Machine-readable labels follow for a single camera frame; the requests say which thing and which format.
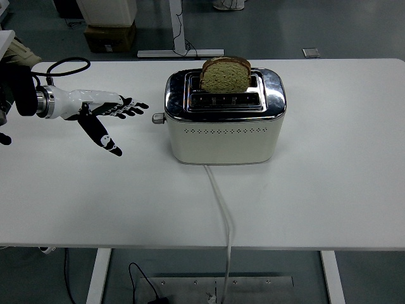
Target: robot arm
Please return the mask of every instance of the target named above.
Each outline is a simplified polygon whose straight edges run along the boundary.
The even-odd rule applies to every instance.
[[[9,85],[17,110],[21,116],[37,115],[40,118],[77,120],[80,126],[99,146],[121,156],[122,151],[110,138],[98,120],[98,115],[126,116],[143,114],[148,105],[115,92],[74,90],[64,91],[54,85],[34,86],[27,66],[1,65],[0,81]],[[6,111],[0,111],[0,125],[6,123]],[[0,134],[0,143],[10,144],[11,139]]]

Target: toaster lever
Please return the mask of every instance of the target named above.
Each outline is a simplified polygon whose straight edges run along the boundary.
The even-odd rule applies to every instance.
[[[165,114],[164,114],[164,113],[155,113],[155,114],[152,116],[152,122],[153,122],[155,125],[164,124],[164,123],[165,123],[165,120],[166,120],[166,118],[165,118]]]

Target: desk leg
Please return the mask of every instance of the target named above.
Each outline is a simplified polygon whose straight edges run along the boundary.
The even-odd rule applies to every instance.
[[[86,304],[101,304],[110,255],[111,248],[99,248],[97,250]]]
[[[157,57],[218,57],[224,55],[223,49],[191,49],[186,51],[184,39],[184,23],[183,16],[180,14],[183,9],[181,0],[169,0],[171,27],[173,29],[173,50],[154,50],[154,51],[138,51],[140,58],[157,58]]]
[[[321,251],[321,258],[330,304],[345,304],[335,252]]]

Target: white toaster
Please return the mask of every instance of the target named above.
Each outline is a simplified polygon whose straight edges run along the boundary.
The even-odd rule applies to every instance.
[[[243,93],[213,94],[200,89],[201,69],[174,73],[167,81],[165,112],[174,156],[183,163],[243,164],[268,160],[275,150],[287,103],[280,77],[251,70]]]

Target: person's foot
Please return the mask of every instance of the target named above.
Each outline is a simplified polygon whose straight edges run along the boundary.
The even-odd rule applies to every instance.
[[[216,0],[213,6],[220,11],[241,11],[245,8],[245,1],[246,0]]]

